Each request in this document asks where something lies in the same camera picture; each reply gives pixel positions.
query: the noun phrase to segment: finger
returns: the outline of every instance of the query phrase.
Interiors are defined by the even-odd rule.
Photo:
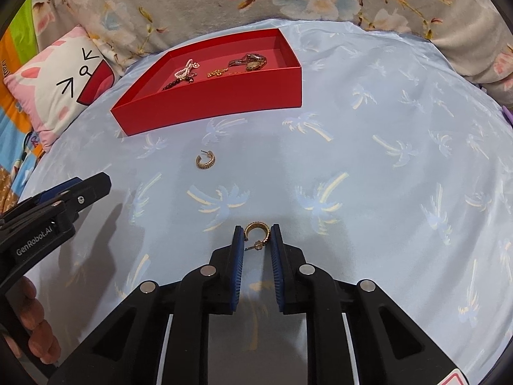
[[[48,321],[43,320],[43,322],[34,329],[30,336],[29,349],[34,353],[34,356],[41,358],[48,353],[50,346],[52,346],[52,342],[52,327],[50,327]]]
[[[26,329],[34,330],[45,319],[45,310],[39,300],[26,299],[20,310],[20,320]]]
[[[14,340],[11,337],[6,336],[5,334],[3,335],[3,337],[5,338],[5,341],[7,342],[7,345],[9,345],[9,347],[11,348],[12,353],[14,353],[16,358],[17,359],[21,358],[21,350],[18,347],[18,345],[14,342]]]
[[[25,296],[27,298],[30,298],[31,300],[33,300],[35,298],[35,296],[36,296],[36,294],[38,292],[35,289],[35,286],[32,283],[32,281],[30,279],[28,279],[27,277],[23,277],[21,279],[21,290],[23,291]]]
[[[54,364],[61,357],[61,345],[55,336],[53,336],[52,345],[48,349],[48,353],[41,358],[44,364]]]

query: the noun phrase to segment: red tray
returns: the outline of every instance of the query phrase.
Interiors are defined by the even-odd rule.
[[[233,66],[246,53],[267,58],[259,71]],[[174,73],[188,59],[199,63],[193,83],[168,90]],[[279,29],[255,30],[204,40],[167,52],[121,97],[111,112],[127,136],[201,118],[287,107],[301,107],[301,65]]]

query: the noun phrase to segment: pink cat pillow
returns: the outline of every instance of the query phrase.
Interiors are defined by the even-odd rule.
[[[115,80],[98,48],[77,26],[4,82],[30,116],[48,152],[71,122]]]

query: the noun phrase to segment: floral blanket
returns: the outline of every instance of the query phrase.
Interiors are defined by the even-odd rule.
[[[80,23],[121,73],[149,53],[268,18],[412,32],[513,107],[513,36],[490,0],[33,0],[32,9],[39,48]]]

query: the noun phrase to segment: gold hoop earring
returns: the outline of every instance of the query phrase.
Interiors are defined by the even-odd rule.
[[[244,249],[244,251],[250,251],[251,249],[256,249],[258,251],[261,251],[262,248],[266,245],[266,243],[269,241],[269,236],[271,235],[271,229],[269,226],[261,221],[255,221],[251,224],[248,224],[248,226],[244,229],[244,241],[247,242],[248,234],[253,229],[262,229],[265,232],[265,238],[263,240],[257,240],[253,246],[247,247]]]
[[[204,150],[202,150],[201,152],[204,153],[205,155],[207,155],[207,157],[210,160],[207,163],[202,164],[201,163],[201,155],[198,155],[197,158],[196,158],[196,166],[198,168],[200,168],[200,169],[208,169],[208,168],[211,168],[212,166],[214,166],[214,164],[215,164],[215,156],[212,153],[212,151],[209,150],[208,152],[205,152]]]

